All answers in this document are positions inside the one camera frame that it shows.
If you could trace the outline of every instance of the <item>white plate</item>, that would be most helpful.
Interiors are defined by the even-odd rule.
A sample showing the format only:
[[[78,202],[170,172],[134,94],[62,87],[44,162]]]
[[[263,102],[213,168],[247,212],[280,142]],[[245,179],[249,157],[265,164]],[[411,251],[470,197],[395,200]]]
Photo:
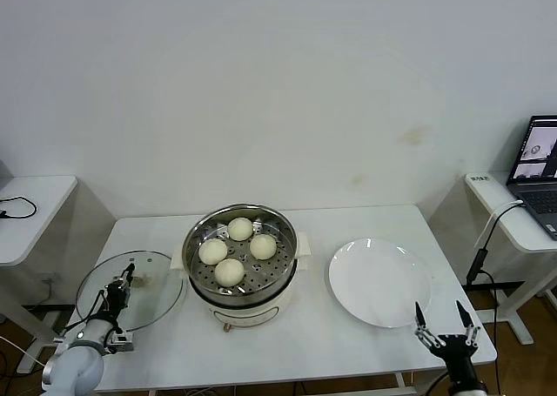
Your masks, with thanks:
[[[432,297],[424,264],[383,239],[357,239],[340,248],[329,265],[329,280],[349,313],[385,328],[412,324],[415,302],[425,311]]]

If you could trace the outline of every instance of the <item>laptop keyboard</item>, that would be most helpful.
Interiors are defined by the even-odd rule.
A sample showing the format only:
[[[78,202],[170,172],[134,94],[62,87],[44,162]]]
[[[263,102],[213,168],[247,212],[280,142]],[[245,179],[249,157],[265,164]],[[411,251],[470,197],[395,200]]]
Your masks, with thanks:
[[[520,195],[537,213],[557,213],[557,191],[524,191]]]

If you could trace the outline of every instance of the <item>laptop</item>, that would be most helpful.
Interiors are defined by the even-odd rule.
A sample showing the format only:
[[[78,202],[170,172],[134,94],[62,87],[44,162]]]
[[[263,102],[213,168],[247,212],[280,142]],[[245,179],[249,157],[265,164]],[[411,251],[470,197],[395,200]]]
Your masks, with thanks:
[[[507,187],[557,240],[557,116],[532,116]]]

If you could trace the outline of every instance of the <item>white wall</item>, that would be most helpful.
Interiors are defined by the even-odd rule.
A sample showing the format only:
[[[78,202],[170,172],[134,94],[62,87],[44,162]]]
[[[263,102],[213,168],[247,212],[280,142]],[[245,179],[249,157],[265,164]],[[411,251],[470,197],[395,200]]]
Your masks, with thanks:
[[[0,157],[116,218],[416,203],[460,273],[486,217],[461,176],[557,111],[556,24],[554,0],[0,0]]]

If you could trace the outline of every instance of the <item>robotic arm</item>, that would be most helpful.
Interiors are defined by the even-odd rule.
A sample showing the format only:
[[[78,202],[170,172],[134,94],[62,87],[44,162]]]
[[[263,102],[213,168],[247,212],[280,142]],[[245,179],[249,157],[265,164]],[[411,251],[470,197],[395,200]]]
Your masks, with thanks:
[[[426,326],[424,314],[416,302],[416,336],[419,341],[436,357],[445,361],[446,369],[451,380],[450,396],[486,396],[487,387],[478,380],[470,358],[478,350],[476,338],[480,331],[474,326],[470,313],[457,300],[462,325],[466,328],[464,334],[433,335]]]
[[[85,327],[75,339],[60,343],[43,371],[44,395],[84,396],[90,393],[103,378],[103,356],[133,349],[131,333],[119,327],[117,317],[128,305],[134,270],[135,265],[130,264],[115,277],[105,287],[106,298],[104,291],[100,291],[103,303],[97,313],[83,319]]]

